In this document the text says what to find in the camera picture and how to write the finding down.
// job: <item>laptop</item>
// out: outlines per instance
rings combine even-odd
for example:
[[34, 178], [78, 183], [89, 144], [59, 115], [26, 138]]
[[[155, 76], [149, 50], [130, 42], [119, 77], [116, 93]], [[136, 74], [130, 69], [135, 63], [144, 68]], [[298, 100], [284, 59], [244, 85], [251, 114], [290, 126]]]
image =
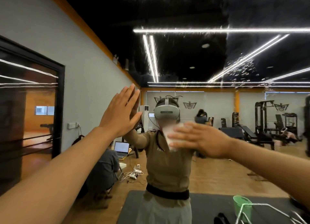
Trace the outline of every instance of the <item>laptop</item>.
[[129, 143], [115, 142], [114, 150], [117, 152], [118, 158], [122, 159], [128, 155]]

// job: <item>black door frame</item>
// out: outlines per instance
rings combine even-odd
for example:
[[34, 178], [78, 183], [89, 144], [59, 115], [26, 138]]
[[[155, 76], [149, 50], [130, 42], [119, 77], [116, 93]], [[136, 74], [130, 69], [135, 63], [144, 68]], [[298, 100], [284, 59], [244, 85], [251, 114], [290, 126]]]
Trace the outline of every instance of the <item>black door frame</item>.
[[3, 36], [0, 36], [0, 50], [7, 53], [25, 58], [29, 61], [38, 63], [48, 69], [57, 72], [58, 88], [55, 95], [55, 113], [54, 113], [54, 132], [53, 132], [53, 147], [52, 158], [56, 157], [61, 152], [61, 136], [63, 125], [63, 108], [64, 108], [64, 70], [65, 66], [53, 61], [33, 50], [30, 50], [14, 41], [11, 41]]

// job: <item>outstretched hand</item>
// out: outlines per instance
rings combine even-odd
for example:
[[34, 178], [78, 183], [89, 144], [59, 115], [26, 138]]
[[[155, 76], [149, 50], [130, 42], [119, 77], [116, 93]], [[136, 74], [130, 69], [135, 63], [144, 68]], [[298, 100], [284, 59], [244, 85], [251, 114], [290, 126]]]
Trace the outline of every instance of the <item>outstretched hand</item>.
[[140, 96], [140, 90], [135, 91], [134, 88], [132, 84], [129, 88], [124, 87], [120, 93], [117, 93], [101, 119], [99, 127], [111, 130], [115, 137], [121, 137], [132, 130], [142, 115], [141, 112], [131, 114]]
[[212, 158], [228, 158], [234, 140], [220, 130], [205, 124], [184, 123], [184, 127], [175, 127], [176, 133], [168, 135], [171, 139], [183, 141], [173, 142], [171, 147], [199, 150]]

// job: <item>exercise mat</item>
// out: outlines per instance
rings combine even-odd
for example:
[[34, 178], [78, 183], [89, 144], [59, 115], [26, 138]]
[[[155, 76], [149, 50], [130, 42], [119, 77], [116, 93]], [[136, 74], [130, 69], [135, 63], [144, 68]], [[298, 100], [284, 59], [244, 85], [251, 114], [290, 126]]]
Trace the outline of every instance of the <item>exercise mat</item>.
[[[118, 217], [117, 224], [135, 224], [140, 202], [144, 191], [130, 191]], [[267, 203], [292, 215], [292, 210], [299, 212], [288, 198], [267, 198], [256, 196], [245, 196], [253, 203]], [[234, 213], [233, 195], [211, 195], [190, 193], [192, 206], [192, 224], [213, 224], [214, 218], [219, 213], [224, 213], [231, 224], [236, 221]], [[268, 207], [253, 207], [253, 224], [291, 224], [290, 220], [282, 214]]]

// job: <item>laptop screen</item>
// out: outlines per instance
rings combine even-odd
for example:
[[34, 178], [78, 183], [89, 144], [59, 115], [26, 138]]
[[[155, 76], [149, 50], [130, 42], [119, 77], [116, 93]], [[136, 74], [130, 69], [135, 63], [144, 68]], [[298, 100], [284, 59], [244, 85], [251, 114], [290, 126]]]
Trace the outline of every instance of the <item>laptop screen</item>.
[[117, 152], [128, 153], [129, 143], [115, 142], [114, 150]]

